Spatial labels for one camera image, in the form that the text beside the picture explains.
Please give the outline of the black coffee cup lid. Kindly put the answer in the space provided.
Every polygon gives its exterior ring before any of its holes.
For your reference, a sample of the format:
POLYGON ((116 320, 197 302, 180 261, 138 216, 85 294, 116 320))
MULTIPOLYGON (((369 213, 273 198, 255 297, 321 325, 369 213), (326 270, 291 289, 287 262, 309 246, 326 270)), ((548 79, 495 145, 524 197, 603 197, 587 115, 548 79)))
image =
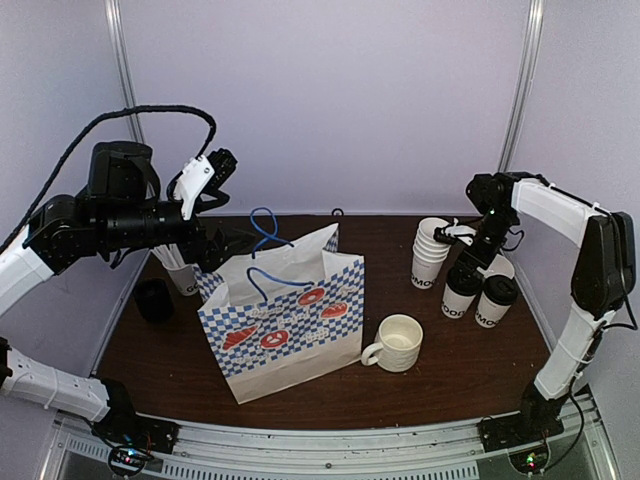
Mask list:
POLYGON ((516 301, 519 291, 513 278, 494 275, 484 282, 483 293, 488 300, 497 305, 510 306, 516 301))

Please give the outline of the white paper coffee cup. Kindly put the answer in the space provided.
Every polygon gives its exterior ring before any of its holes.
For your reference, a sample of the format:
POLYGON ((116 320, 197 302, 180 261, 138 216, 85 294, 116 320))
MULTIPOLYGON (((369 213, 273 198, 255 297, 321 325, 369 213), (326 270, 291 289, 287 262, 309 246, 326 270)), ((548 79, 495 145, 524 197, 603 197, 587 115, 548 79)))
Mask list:
POLYGON ((475 321, 482 328, 495 328, 511 306, 512 304, 502 305, 496 303, 487 295, 482 294, 474 314, 475 321))

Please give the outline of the blue checkered paper bag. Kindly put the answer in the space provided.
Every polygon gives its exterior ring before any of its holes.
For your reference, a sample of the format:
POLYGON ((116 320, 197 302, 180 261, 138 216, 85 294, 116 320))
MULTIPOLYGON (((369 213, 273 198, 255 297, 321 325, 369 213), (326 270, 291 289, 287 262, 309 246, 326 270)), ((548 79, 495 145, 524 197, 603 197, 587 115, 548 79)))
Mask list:
POLYGON ((216 271, 194 270, 199 319, 235 401, 244 404, 359 361, 365 259, 329 224, 216 271))

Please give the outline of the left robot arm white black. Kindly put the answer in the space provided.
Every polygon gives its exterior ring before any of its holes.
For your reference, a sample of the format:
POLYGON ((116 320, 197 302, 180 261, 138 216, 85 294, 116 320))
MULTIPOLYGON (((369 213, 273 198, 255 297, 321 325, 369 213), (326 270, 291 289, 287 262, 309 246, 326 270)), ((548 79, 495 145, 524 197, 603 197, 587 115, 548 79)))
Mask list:
MULTIPOLYGON (((213 272, 255 239, 235 229, 213 236, 200 213, 229 201, 221 186, 236 170, 227 149, 190 160, 161 200, 152 149, 131 141, 100 142, 92 151, 87 185, 56 195, 27 219, 1 254, 1 310, 7 312, 41 283, 85 257, 117 267, 130 253, 173 244, 189 265, 213 272)), ((21 356, 1 342, 1 392, 53 407, 106 429, 123 444, 144 433, 126 388, 117 381, 76 377, 21 356)))

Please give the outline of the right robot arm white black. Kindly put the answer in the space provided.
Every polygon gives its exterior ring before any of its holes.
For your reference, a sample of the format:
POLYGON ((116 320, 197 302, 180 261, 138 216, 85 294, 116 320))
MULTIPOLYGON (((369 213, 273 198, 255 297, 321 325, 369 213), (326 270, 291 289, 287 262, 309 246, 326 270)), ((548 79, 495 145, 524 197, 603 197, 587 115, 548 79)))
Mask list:
POLYGON ((611 212, 528 172, 477 174, 466 195, 481 221, 448 272, 450 287, 481 290, 487 304, 508 305, 512 280, 488 273, 507 234, 522 218, 539 222, 573 251, 565 263, 569 270, 561 276, 568 283, 562 290, 569 298, 567 317, 549 358, 526 386, 516 413, 479 426, 496 445, 558 434, 560 411, 594 360, 602 337, 612 329, 637 327, 634 320, 615 319, 628 307, 636 284, 633 220, 623 211, 611 212))

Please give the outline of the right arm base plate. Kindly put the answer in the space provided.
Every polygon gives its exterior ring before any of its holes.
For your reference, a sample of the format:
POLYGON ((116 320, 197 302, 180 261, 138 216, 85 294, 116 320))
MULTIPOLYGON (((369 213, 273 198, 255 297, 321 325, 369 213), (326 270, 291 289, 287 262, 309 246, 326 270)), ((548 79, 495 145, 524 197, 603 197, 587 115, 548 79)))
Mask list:
POLYGON ((531 426, 519 412, 496 418, 485 417, 477 424, 477 429, 486 453, 540 442, 544 437, 564 432, 563 423, 558 419, 531 426))

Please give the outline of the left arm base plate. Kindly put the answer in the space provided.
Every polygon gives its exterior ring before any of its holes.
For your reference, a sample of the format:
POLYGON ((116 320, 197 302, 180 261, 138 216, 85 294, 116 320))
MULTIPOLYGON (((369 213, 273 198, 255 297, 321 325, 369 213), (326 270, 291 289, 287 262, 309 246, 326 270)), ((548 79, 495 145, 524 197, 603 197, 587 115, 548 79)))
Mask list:
POLYGON ((92 428, 98 437, 111 444, 165 454, 173 452, 180 430, 179 425, 172 421, 112 413, 99 422, 93 422, 92 428))

